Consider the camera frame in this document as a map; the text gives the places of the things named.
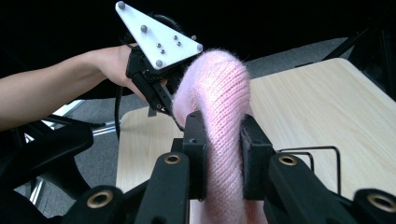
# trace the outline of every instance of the gray carpet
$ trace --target gray carpet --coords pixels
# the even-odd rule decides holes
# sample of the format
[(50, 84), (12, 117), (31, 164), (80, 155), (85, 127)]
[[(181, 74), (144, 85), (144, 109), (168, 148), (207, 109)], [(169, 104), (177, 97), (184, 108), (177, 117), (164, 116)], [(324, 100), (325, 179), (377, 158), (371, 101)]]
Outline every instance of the gray carpet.
[[(345, 39), (314, 43), (274, 55), (245, 62), (252, 78), (288, 70), (307, 63), (321, 61)], [(84, 101), (69, 115), (70, 118), (88, 122), (114, 120), (114, 99)], [(134, 95), (124, 96), (120, 104), (120, 118), (128, 111), (147, 106)], [(115, 132), (94, 137), (93, 146), (76, 156), (78, 169), (91, 187), (116, 184), (118, 139)], [(46, 182), (38, 202), (38, 209), (46, 216), (64, 215), (73, 204), (65, 193)]]

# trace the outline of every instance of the office chair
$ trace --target office chair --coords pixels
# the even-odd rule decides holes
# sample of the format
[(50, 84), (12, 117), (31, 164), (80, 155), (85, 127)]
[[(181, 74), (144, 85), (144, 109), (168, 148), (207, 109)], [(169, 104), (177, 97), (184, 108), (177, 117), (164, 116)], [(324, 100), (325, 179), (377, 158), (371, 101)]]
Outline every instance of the office chair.
[[(91, 188), (74, 160), (78, 153), (93, 144), (92, 129), (88, 124), (73, 123), (52, 130), (39, 120), (11, 132), (16, 149), (0, 158), (1, 188), (15, 189), (38, 176), (53, 183), (72, 199)], [(26, 143), (26, 134), (34, 140)]]

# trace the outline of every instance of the hand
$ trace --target hand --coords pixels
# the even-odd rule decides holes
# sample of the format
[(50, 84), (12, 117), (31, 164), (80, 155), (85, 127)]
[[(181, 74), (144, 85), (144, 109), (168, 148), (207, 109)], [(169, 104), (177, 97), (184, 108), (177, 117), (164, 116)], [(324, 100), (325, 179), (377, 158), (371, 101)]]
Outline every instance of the hand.
[(91, 53), (94, 54), (94, 65), (103, 75), (115, 84), (127, 87), (143, 101), (147, 101), (132, 80), (125, 75), (129, 54), (131, 53), (128, 46), (99, 49), (91, 51)]

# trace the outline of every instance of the forearm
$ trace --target forearm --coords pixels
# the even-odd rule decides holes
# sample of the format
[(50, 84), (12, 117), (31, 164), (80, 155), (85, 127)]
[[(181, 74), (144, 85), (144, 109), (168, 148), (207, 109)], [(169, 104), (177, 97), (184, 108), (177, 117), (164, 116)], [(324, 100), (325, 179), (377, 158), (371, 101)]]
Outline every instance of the forearm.
[(0, 79), (0, 131), (42, 119), (105, 80), (92, 57), (88, 52)]

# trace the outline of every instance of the pink sock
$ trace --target pink sock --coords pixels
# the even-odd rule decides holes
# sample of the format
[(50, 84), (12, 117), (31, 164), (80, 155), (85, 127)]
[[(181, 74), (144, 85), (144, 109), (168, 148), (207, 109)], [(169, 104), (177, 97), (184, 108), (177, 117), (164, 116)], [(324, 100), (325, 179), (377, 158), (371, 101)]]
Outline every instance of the pink sock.
[(203, 114), (207, 152), (206, 198), (193, 202), (193, 223), (267, 223), (262, 202), (243, 199), (240, 123), (251, 114), (246, 67), (224, 50), (196, 59), (183, 77), (173, 102), (177, 122), (185, 126), (193, 111)]

